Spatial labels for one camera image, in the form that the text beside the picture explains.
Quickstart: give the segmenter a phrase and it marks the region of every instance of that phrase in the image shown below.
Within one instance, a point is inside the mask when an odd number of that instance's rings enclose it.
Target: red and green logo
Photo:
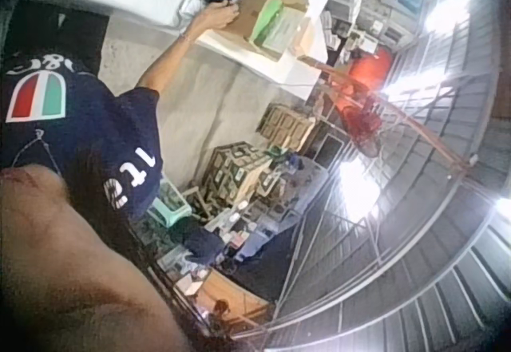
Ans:
[[[65,80],[40,70],[23,77],[14,88],[6,122],[28,122],[65,117]]]

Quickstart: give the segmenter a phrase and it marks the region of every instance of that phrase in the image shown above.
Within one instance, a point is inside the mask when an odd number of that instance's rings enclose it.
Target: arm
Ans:
[[[202,33],[210,29],[223,29],[238,15],[238,6],[228,1],[212,3],[192,21],[186,32],[180,35],[142,75],[137,87],[145,87],[162,93],[174,77],[184,55]]]
[[[56,174],[4,175],[2,295],[43,350],[187,350],[153,286],[69,206]]]

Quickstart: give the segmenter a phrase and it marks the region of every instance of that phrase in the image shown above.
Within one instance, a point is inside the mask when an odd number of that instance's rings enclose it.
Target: navy t-shirt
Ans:
[[[1,87],[2,169],[40,164],[69,180],[78,154],[94,150],[112,207],[132,220],[144,214],[162,169],[156,91],[115,97],[59,53],[8,59]]]

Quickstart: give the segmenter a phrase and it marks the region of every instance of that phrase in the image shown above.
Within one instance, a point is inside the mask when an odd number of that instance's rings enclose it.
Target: white table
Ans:
[[[129,18],[138,23],[150,24],[169,33],[176,33],[180,27],[203,6],[200,0],[71,0],[99,6],[111,15]],[[309,17],[315,24],[315,40],[308,55],[319,61],[327,60],[327,48],[319,15],[328,0],[309,0]],[[286,52],[276,62],[257,53],[241,49],[215,32],[204,34],[199,43],[209,49],[230,57],[252,69],[261,76],[280,84],[283,89],[298,97],[307,99],[317,82],[319,71],[299,62]]]

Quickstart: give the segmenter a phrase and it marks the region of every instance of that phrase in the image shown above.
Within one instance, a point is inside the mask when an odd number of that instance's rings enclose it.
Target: person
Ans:
[[[110,247],[126,249],[127,241],[117,236],[122,230],[105,223],[114,214],[121,221],[139,219],[156,197],[163,163],[156,123],[160,95],[195,40],[225,27],[238,7],[210,4],[134,89],[114,97],[95,76],[101,45],[90,43],[94,16],[32,2],[19,6],[14,16],[22,17],[13,19],[6,40],[12,55],[2,64],[0,169],[39,164],[56,172],[78,213]],[[83,47],[90,49],[84,53]]]
[[[191,216],[178,220],[168,230],[170,239],[183,246],[192,254],[187,256],[189,262],[211,266],[225,249],[224,241],[215,233],[206,230],[199,221]]]
[[[227,300],[216,300],[213,311],[207,315],[209,326],[216,334],[228,333],[228,324],[224,320],[224,316],[229,313],[229,303]]]
[[[43,350],[188,350],[127,260],[137,250],[126,224],[159,187],[160,95],[193,42],[237,14],[228,2],[208,6],[119,97],[58,45],[26,42],[2,63],[2,317],[29,335],[20,340]]]

